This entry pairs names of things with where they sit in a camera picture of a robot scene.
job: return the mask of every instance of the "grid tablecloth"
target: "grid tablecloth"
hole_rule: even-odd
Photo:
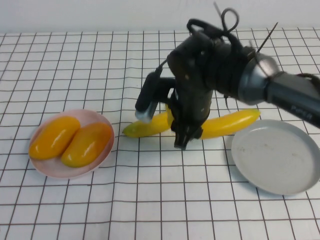
[[[269,29],[234,32],[259,46]],[[244,179],[233,136],[174,148],[170,131],[131,139],[146,75],[189,36],[186,31],[0,34],[0,240],[319,240],[320,184],[294,196],[268,194]],[[319,75],[320,28],[277,28],[262,53],[282,70]],[[172,77],[168,66],[162,76]],[[228,114],[214,93],[210,118]],[[232,112],[248,108],[229,99]],[[261,119],[320,131],[262,103]],[[52,115],[89,109],[113,125],[108,161],[72,180],[39,174],[29,139]]]

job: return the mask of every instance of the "mango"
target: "mango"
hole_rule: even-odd
[[[72,116],[62,116],[49,122],[30,144],[29,156],[47,160],[60,156],[68,147],[81,125]]]
[[[82,127],[62,154],[62,163],[71,168],[89,165],[105,149],[111,136],[111,127],[103,122]]]

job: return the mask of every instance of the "white plate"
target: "white plate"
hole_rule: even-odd
[[[300,128],[259,120],[235,134],[231,153],[241,174],[273,194],[293,195],[320,179],[320,150]]]

